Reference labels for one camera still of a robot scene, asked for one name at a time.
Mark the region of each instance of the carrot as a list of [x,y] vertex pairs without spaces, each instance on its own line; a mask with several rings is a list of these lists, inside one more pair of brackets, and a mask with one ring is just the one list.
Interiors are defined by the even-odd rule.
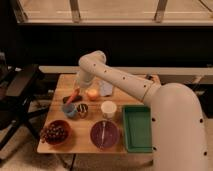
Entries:
[[66,102],[66,105],[69,105],[75,98],[76,96],[80,93],[80,88],[76,88],[73,93],[70,95],[69,99]]

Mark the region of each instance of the red bowl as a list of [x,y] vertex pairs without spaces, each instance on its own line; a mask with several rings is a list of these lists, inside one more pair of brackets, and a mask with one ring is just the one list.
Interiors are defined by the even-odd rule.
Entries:
[[[105,133],[104,133],[104,138],[103,137],[103,122],[105,123]],[[100,148],[100,149],[106,149],[110,148],[113,145],[115,145],[119,138],[120,138],[120,132],[117,126],[110,121],[99,121],[96,122],[91,131],[90,131],[90,138],[92,143]]]
[[63,133],[64,133],[64,135],[62,135],[63,138],[62,139],[61,138],[55,138],[55,139],[51,138],[50,139],[50,138],[47,138],[47,136],[46,136],[46,137],[43,138],[44,141],[47,142],[50,145],[53,145],[53,146],[55,146],[55,145],[61,145],[64,142],[66,142],[66,140],[71,135],[71,127],[70,127],[70,125],[66,121],[64,121],[64,120],[55,120],[55,121],[49,123],[46,127],[43,128],[43,133],[44,132],[46,133],[47,129],[50,131],[50,128],[51,128],[52,125],[54,125],[54,128],[56,129],[55,132],[54,132],[54,134],[60,133],[60,129],[63,130]]

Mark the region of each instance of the purple bowl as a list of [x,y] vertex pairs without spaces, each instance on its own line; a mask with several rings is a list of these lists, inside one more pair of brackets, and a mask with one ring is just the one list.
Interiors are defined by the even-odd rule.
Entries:
[[[103,122],[106,122],[106,125],[105,125],[104,139],[102,141],[102,134],[104,128]],[[93,125],[90,131],[90,138],[92,143],[96,147],[100,149],[106,149],[112,147],[118,142],[120,138],[120,132],[114,123],[110,121],[99,121]]]

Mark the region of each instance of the white cup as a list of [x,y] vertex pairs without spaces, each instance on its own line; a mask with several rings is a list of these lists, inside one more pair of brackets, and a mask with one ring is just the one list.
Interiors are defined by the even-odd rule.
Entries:
[[101,111],[104,118],[112,119],[117,111],[117,105],[112,101],[105,101],[101,104]]

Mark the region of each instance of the teal tray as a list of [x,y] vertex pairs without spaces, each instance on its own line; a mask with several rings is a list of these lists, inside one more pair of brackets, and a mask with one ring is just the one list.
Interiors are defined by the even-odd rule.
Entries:
[[122,113],[126,150],[130,153],[151,153],[150,109],[143,105],[125,105]]

